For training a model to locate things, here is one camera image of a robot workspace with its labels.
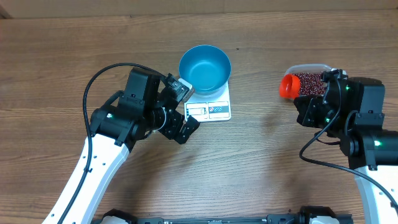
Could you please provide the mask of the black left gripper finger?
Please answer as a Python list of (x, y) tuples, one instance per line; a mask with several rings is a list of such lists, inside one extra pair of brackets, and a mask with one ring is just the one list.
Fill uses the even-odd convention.
[(190, 92), (189, 83), (177, 80), (169, 73), (163, 81), (165, 87), (161, 91), (161, 105), (165, 108), (176, 109)]
[(186, 123), (175, 137), (175, 141), (179, 144), (185, 144), (189, 137), (199, 128), (200, 122), (194, 117), (189, 116)]

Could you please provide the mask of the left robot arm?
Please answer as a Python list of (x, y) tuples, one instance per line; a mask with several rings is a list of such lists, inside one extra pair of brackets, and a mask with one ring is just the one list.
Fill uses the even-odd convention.
[(155, 131), (184, 144), (199, 122), (176, 108), (193, 86), (172, 74), (134, 67), (123, 91), (85, 116), (88, 130), (78, 163), (44, 223), (90, 223), (117, 170), (136, 142)]

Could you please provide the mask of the red measuring scoop blue handle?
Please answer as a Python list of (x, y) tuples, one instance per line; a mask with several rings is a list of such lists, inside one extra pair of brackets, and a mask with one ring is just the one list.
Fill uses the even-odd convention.
[(286, 74), (279, 85), (279, 95), (283, 98), (294, 99), (300, 96), (301, 81), (294, 74)]

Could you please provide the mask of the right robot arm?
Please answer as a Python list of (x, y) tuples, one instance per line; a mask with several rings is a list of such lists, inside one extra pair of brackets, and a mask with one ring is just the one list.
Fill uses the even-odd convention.
[(397, 131), (384, 129), (385, 87), (373, 78), (328, 78), (322, 96), (294, 99), (297, 121), (337, 138), (348, 167), (302, 160), (352, 173), (366, 223), (397, 223)]

